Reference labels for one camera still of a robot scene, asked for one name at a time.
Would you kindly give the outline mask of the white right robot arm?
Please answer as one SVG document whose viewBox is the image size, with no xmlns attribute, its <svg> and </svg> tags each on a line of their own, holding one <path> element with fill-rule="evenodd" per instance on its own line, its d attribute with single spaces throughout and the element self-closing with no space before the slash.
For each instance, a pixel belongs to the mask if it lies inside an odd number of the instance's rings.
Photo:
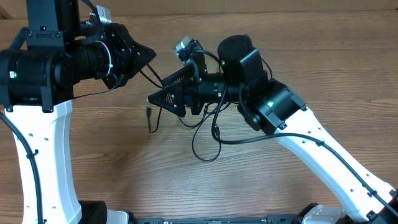
<svg viewBox="0 0 398 224">
<path fill-rule="evenodd" d="M 184 38 L 174 52 L 183 67 L 164 80 L 149 103 L 183 117 L 198 115 L 205 103 L 236 103 L 252 129 L 275 139 L 294 153 L 335 195 L 339 207 L 313 203 L 286 223 L 396 223 L 397 190 L 363 167 L 321 125 L 314 112 L 287 85 L 272 76 L 270 66 L 248 35 L 223 40 L 213 54 L 218 73 L 208 73 L 197 40 Z"/>
</svg>

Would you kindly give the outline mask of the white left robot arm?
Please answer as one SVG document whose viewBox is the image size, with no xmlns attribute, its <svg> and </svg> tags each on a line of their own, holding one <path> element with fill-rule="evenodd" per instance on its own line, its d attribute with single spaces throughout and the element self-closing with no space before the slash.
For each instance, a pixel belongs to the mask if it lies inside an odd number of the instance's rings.
<svg viewBox="0 0 398 224">
<path fill-rule="evenodd" d="M 70 123 L 82 80 L 124 86 L 154 57 L 109 11 L 77 1 L 28 1 L 29 24 L 1 51 L 1 120 L 13 132 L 23 193 L 23 223 L 132 223 L 129 211 L 78 200 L 72 173 Z"/>
</svg>

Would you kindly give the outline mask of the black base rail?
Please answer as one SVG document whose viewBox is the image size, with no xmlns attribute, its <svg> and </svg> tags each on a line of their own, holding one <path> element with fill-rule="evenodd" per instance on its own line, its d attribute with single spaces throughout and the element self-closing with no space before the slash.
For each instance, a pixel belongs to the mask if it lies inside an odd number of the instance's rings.
<svg viewBox="0 0 398 224">
<path fill-rule="evenodd" d="M 290 224 L 290 223 L 352 223 L 348 216 L 330 214 L 322 211 L 320 205 L 311 203 L 298 214 L 267 215 L 265 217 L 241 217 L 241 218 L 136 218 L 129 211 L 108 210 L 104 201 L 81 201 L 82 218 L 78 224 L 89 223 L 127 223 L 127 224 Z"/>
</svg>

